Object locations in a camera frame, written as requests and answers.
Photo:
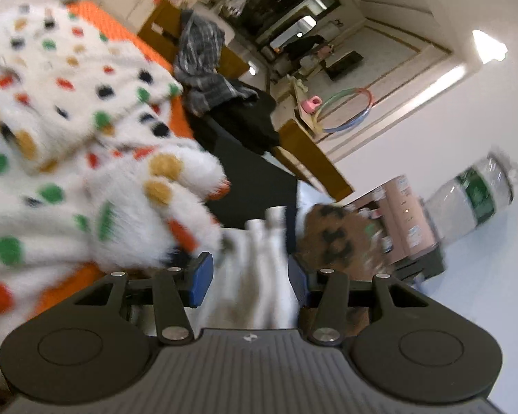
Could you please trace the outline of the white fluffy polka-dot garment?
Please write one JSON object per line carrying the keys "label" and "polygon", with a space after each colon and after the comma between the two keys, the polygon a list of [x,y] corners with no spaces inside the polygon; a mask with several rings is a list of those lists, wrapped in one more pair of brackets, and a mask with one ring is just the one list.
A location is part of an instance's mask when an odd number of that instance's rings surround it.
{"label": "white fluffy polka-dot garment", "polygon": [[[182,85],[60,6],[0,14],[0,347],[76,278],[216,253],[229,181],[180,137]],[[0,370],[0,388],[5,384]]]}

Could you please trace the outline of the black folded clothes left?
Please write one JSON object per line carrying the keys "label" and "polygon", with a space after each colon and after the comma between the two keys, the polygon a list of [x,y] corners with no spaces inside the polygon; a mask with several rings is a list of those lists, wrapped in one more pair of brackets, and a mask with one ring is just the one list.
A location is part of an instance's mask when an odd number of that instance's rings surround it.
{"label": "black folded clothes left", "polygon": [[279,134],[271,121],[277,103],[266,92],[256,90],[256,93],[256,97],[224,101],[201,117],[188,114],[193,137],[209,151],[218,137],[234,138],[259,155],[280,146]]}

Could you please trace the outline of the pink water dispenser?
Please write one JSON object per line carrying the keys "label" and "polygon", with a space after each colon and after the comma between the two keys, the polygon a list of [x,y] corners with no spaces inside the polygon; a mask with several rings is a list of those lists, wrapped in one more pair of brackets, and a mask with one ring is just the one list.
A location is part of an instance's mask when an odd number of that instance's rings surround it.
{"label": "pink water dispenser", "polygon": [[346,207],[378,226],[378,236],[397,278],[428,279],[445,271],[439,240],[406,176],[392,178]]}

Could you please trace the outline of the brown patterned knit garment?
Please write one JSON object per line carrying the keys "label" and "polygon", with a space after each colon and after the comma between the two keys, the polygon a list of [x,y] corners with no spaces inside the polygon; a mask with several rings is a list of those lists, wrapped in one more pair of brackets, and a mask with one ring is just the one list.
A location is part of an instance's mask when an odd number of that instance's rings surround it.
{"label": "brown patterned knit garment", "polygon": [[343,207],[314,206],[288,262],[298,329],[322,346],[358,335],[373,304],[373,279],[390,272],[375,221]]}

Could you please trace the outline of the water dispenser bottle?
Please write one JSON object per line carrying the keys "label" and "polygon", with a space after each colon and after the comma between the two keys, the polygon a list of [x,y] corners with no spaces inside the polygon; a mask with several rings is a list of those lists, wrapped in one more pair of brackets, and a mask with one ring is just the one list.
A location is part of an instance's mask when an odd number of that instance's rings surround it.
{"label": "water dispenser bottle", "polygon": [[499,148],[443,184],[425,202],[435,235],[451,244],[510,206],[518,186],[518,162]]}

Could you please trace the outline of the cream folded garment stack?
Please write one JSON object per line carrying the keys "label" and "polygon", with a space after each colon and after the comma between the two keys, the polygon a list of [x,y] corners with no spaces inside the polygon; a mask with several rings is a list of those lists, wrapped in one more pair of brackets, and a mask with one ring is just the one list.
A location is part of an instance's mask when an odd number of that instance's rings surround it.
{"label": "cream folded garment stack", "polygon": [[298,305],[288,277],[285,207],[271,207],[245,228],[223,228],[214,276],[197,309],[187,309],[193,332],[293,329]]}

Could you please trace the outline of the wooden chair behind table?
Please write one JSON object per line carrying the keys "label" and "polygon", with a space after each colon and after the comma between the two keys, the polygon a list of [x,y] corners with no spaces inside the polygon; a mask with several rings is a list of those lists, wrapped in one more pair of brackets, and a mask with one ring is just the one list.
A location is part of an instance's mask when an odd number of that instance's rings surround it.
{"label": "wooden chair behind table", "polygon": [[355,191],[295,120],[287,121],[280,128],[279,140],[280,145],[273,148],[271,154],[299,179],[310,183],[301,170],[306,169],[337,202]]}

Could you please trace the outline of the black folded garment centre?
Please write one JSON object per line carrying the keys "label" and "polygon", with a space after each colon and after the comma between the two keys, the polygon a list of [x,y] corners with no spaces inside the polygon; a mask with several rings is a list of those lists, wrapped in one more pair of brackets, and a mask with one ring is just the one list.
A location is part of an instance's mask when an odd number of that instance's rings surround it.
{"label": "black folded garment centre", "polygon": [[192,130],[198,143],[220,160],[230,182],[227,195],[207,202],[211,213],[224,226],[242,229],[249,220],[264,220],[271,207],[281,207],[287,249],[295,249],[297,179],[218,133],[206,121],[193,120]]}

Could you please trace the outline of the colourful hula hoop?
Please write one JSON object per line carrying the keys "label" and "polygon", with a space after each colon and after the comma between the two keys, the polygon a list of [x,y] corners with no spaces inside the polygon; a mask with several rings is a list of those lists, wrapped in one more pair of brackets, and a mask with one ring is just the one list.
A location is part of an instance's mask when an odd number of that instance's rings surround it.
{"label": "colourful hula hoop", "polygon": [[[336,113],[339,110],[347,110],[351,101],[358,96],[364,96],[366,104],[361,111],[356,113],[348,114],[347,118],[337,126],[325,127],[321,123],[321,115],[327,113],[330,108]],[[342,91],[336,92],[331,95],[328,99],[322,102],[321,105],[314,111],[311,122],[313,123],[313,130],[317,134],[339,134],[347,130],[353,129],[358,124],[361,124],[371,112],[371,108],[374,104],[374,98],[371,91],[367,88],[348,88]]]}

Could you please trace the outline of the pink kettlebell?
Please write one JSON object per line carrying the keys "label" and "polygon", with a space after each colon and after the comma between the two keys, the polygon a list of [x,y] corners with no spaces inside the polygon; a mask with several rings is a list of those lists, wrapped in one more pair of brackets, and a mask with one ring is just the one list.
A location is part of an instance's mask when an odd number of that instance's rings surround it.
{"label": "pink kettlebell", "polygon": [[314,95],[313,97],[302,101],[301,108],[306,113],[313,114],[322,104],[323,100],[318,95]]}

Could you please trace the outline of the grey plaid shirt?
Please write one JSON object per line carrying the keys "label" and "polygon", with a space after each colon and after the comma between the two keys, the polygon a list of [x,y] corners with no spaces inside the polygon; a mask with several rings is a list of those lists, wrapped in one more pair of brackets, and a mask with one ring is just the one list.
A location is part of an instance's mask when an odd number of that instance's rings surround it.
{"label": "grey plaid shirt", "polygon": [[212,55],[207,55],[205,61],[199,65],[196,52],[184,54],[181,50],[174,64],[175,78],[185,89],[185,108],[196,116],[203,116],[232,98],[248,99],[257,96],[253,89],[242,84],[233,84],[220,75],[212,59]]}

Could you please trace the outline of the wooden chair left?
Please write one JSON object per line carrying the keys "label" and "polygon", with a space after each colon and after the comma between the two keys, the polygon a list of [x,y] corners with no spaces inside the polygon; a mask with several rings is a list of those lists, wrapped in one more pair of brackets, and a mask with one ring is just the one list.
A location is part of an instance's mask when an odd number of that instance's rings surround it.
{"label": "wooden chair left", "polygon": [[197,53],[198,64],[212,55],[216,71],[226,79],[239,79],[249,64],[224,44],[224,31],[214,21],[191,9],[179,9],[162,0],[144,21],[137,37],[152,47],[167,62],[184,54]]}

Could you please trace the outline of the wall television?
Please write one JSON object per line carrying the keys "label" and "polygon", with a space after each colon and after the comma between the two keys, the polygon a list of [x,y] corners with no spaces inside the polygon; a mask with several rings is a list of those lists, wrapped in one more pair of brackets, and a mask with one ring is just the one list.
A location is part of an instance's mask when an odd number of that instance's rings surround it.
{"label": "wall television", "polygon": [[335,81],[356,68],[363,60],[364,57],[360,53],[352,50],[333,63],[324,62],[323,68],[326,72],[326,76]]}

